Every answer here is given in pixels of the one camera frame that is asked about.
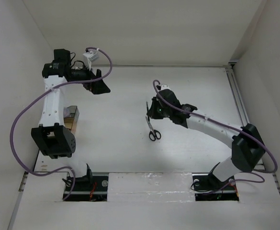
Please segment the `clear paper clip jar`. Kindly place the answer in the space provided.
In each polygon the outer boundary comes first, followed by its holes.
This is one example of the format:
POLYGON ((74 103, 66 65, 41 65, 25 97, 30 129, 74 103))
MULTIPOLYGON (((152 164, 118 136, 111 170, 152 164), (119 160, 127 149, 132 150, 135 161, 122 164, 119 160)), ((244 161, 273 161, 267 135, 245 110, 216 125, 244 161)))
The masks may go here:
POLYGON ((63 117, 66 118, 66 117, 69 117, 70 116, 70 110, 68 107, 64 107, 64 110, 63 110, 63 117))

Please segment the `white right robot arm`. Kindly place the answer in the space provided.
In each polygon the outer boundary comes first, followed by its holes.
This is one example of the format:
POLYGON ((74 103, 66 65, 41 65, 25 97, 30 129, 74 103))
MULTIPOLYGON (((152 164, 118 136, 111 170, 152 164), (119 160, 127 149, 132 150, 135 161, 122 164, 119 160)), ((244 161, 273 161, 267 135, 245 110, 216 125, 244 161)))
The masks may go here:
POLYGON ((235 182, 238 173, 254 173, 256 165, 267 153, 263 140, 252 124, 235 126, 216 121, 196 106, 181 103, 166 85, 157 88, 157 94, 146 105, 146 119, 168 119, 173 124, 199 134, 197 140, 208 141, 207 153, 222 153, 213 157, 212 168, 193 176, 192 189, 196 192, 211 192, 223 189, 235 182))

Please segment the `green pen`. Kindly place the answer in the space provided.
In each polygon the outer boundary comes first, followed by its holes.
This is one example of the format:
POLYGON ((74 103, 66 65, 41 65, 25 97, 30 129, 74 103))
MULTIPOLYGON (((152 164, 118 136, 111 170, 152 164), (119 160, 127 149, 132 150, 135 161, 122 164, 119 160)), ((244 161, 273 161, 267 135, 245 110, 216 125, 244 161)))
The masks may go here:
POLYGON ((149 105, 148 105, 148 101, 146 101, 146 116, 149 117, 149 105))

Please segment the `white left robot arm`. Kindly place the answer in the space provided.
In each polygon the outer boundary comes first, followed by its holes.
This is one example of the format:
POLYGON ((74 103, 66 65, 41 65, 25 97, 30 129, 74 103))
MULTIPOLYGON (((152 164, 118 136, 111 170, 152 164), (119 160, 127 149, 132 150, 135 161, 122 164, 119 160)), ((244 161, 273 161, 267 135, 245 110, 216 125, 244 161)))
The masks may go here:
POLYGON ((66 169, 75 173, 65 179, 65 183, 77 185, 88 190, 93 186, 93 178, 89 166, 74 155, 76 138, 64 123, 65 87, 71 84, 81 84, 94 95, 110 93, 110 88, 104 83, 100 69, 92 70, 92 63, 98 59, 102 50, 88 47, 83 54, 83 66, 74 68, 71 53, 66 49, 55 49, 54 59, 46 63, 42 70, 45 84, 43 111, 37 127, 32 128, 31 136, 40 152, 52 160, 59 160, 66 169))

